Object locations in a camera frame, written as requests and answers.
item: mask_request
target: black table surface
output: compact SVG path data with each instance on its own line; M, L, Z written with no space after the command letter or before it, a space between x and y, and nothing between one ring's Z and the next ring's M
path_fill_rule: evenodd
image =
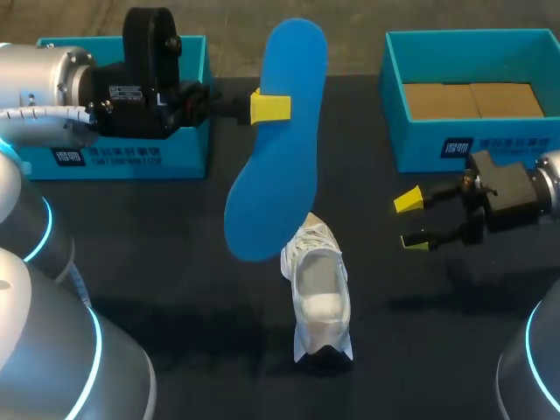
M496 364L560 274L560 226L403 250L407 229L447 226L461 212L451 203L396 215L396 196L446 176L396 172L377 81L330 78L319 131L313 211L342 248L352 300L355 360L342 374L294 367L279 259L245 263L228 252L223 209L252 129L214 125L206 179L38 184L75 236L94 306L152 358L156 420L498 418ZM230 95L257 81L218 83Z

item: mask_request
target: brown cardboard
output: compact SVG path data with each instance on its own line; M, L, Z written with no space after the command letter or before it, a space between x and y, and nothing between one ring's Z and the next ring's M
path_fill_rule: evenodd
M415 120L480 117L469 85L410 83L404 93Z
M471 90L482 118L544 116L528 83L473 83Z

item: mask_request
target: logo on box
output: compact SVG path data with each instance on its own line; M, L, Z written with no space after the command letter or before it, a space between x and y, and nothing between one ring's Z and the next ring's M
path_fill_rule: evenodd
M85 166L86 161L80 149L51 149L54 160L59 166Z
M472 137L449 137L445 139L441 158L466 158L473 147Z

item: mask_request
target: screw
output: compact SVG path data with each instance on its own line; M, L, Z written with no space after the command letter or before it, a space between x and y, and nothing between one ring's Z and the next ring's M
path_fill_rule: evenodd
M168 38L165 41L165 49L173 55L180 56L183 52L183 44L181 43L181 38L177 35Z
M105 112L107 112L108 114L113 112L113 104L111 103L111 101L103 101L101 103L101 106L103 107L103 109L105 109Z

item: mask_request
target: shoelace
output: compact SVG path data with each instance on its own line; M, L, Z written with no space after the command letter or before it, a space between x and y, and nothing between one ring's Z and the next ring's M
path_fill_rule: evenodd
M301 227L296 233L294 246L296 249L308 251L314 248L329 248L339 252L334 243L329 240L326 232L321 229L323 225L316 224L308 227Z

